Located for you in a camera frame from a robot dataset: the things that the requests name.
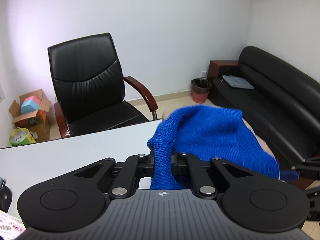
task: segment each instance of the sofa armrest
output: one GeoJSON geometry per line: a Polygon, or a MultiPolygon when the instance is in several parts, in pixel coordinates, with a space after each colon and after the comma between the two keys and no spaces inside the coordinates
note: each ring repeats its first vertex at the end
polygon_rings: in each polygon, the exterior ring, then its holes
{"type": "Polygon", "coordinates": [[[138,80],[134,79],[131,76],[124,77],[124,81],[126,81],[130,86],[132,86],[135,90],[137,90],[140,95],[142,95],[143,99],[147,103],[150,112],[154,112],[158,109],[158,105],[150,91],[142,85],[138,80]]]}
{"type": "Polygon", "coordinates": [[[54,113],[56,115],[56,120],[59,127],[61,138],[70,137],[71,134],[68,129],[66,119],[64,118],[60,102],[54,104],[54,113]]]}
{"type": "Polygon", "coordinates": [[[237,75],[240,66],[237,60],[211,60],[207,79],[212,83],[222,75],[237,75]]]}

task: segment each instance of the sofa cushion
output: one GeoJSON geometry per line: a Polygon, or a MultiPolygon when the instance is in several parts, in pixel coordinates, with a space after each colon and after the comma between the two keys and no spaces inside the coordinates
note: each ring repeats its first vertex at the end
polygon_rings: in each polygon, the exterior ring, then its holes
{"type": "Polygon", "coordinates": [[[213,82],[217,89],[234,107],[243,111],[244,118],[254,123],[255,128],[291,163],[311,157],[316,144],[281,108],[258,90],[243,90],[230,87],[221,78],[213,82]]]}
{"type": "Polygon", "coordinates": [[[319,144],[320,121],[300,102],[252,68],[242,65],[240,75],[253,84],[256,90],[281,108],[316,144],[319,144]]]}
{"type": "Polygon", "coordinates": [[[257,47],[245,47],[241,64],[259,72],[305,106],[320,120],[320,84],[284,60],[257,47]]]}

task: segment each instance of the chair seat cushion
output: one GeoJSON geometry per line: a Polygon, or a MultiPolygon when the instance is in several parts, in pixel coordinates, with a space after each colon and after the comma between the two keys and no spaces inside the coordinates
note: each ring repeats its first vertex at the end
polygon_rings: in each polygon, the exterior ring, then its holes
{"type": "Polygon", "coordinates": [[[316,144],[282,109],[257,90],[230,87],[221,78],[213,82],[217,90],[235,108],[242,110],[244,118],[253,124],[291,163],[310,158],[316,144]]]}
{"type": "Polygon", "coordinates": [[[134,106],[124,101],[69,123],[69,130],[72,136],[78,136],[147,121],[134,106]]]}

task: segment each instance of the black garbage bag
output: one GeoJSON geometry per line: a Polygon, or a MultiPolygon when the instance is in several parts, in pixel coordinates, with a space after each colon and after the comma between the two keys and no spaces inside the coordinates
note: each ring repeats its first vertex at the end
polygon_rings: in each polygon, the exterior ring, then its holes
{"type": "Polygon", "coordinates": [[[204,78],[195,78],[191,80],[192,91],[197,94],[205,94],[210,91],[212,84],[204,78]]]}

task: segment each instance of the barcode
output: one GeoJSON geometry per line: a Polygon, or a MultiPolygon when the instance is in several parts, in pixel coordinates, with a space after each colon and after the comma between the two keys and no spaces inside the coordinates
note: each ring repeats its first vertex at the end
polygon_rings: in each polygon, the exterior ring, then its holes
{"type": "Polygon", "coordinates": [[[9,226],[3,226],[3,225],[0,225],[0,230],[7,230],[7,231],[11,231],[11,227],[9,227],[9,226]]]}

